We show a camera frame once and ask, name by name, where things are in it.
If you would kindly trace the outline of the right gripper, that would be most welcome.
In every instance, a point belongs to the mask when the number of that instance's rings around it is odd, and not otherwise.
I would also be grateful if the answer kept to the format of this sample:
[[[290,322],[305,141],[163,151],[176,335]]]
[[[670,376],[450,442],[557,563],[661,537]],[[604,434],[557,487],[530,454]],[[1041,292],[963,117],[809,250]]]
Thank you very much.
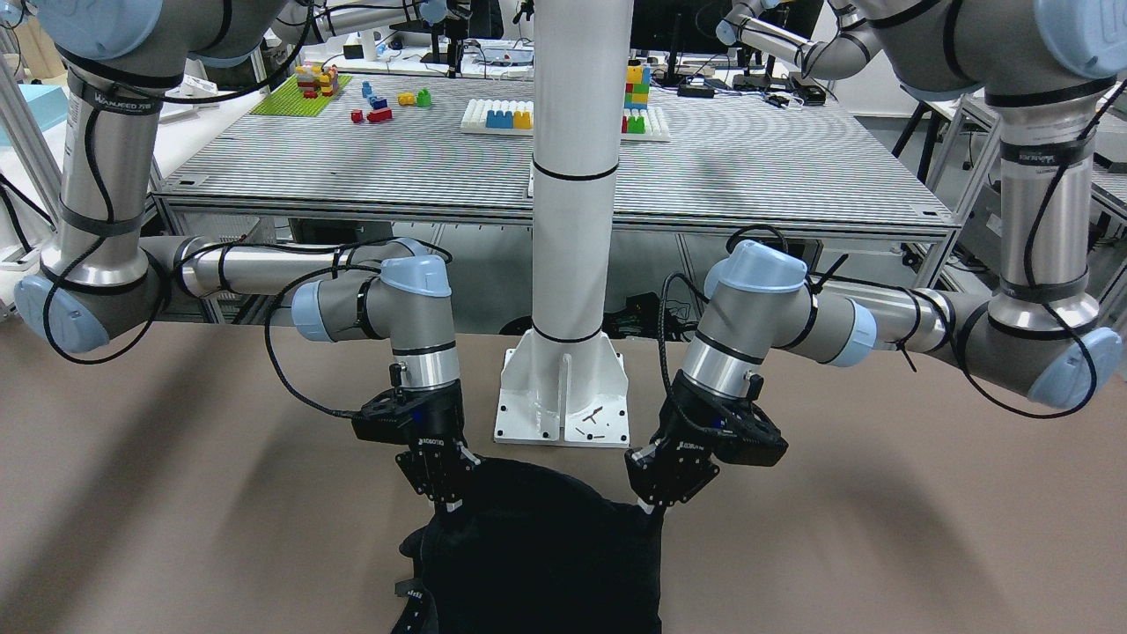
[[[420,393],[421,404],[414,412],[420,436],[398,454],[397,464],[417,493],[443,504],[443,520],[463,520],[463,498],[482,459],[468,450],[461,385],[399,389]]]

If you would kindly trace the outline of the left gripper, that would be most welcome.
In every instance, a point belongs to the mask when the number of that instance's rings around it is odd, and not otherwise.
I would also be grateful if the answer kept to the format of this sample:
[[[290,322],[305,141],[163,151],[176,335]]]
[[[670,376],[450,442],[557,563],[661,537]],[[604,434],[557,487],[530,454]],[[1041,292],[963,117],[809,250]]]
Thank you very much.
[[[737,402],[718,398],[666,398],[659,430],[651,444],[625,453],[630,486],[644,514],[659,517],[664,508],[685,503],[719,474],[716,443],[730,436],[722,429],[721,407]]]

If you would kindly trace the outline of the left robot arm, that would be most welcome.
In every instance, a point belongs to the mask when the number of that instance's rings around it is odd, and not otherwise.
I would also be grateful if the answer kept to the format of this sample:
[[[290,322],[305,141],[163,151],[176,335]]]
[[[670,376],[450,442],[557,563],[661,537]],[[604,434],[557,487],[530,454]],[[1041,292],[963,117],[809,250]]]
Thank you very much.
[[[1051,417],[1082,409],[1122,357],[1088,294],[1088,194],[1098,101],[1124,70],[1122,1],[835,1],[834,41],[761,23],[767,1],[733,5],[721,41],[782,57],[806,75],[848,77],[878,53],[907,92],[950,100],[983,90],[999,113],[1003,264],[991,297],[933,289],[837,294],[807,266],[730,240],[713,266],[696,334],[653,441],[625,453],[645,512],[687,502],[720,462],[772,466],[786,441],[757,398],[770,350],[851,366],[891,343],[1023,394]]]

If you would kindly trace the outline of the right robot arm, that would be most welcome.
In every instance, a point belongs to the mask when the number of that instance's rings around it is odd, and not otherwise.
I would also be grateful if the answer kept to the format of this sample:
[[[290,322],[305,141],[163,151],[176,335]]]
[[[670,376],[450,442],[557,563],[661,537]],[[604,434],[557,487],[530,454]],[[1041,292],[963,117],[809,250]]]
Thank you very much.
[[[307,340],[388,340],[391,389],[350,420],[360,439],[403,445],[412,489],[451,512],[479,466],[463,436],[447,256],[411,240],[309,247],[145,238],[158,116],[188,59],[238,61],[267,29],[302,43],[318,1],[35,1],[70,66],[69,155],[39,273],[16,284],[18,313],[74,364],[136,330],[174,293],[270,297]]]

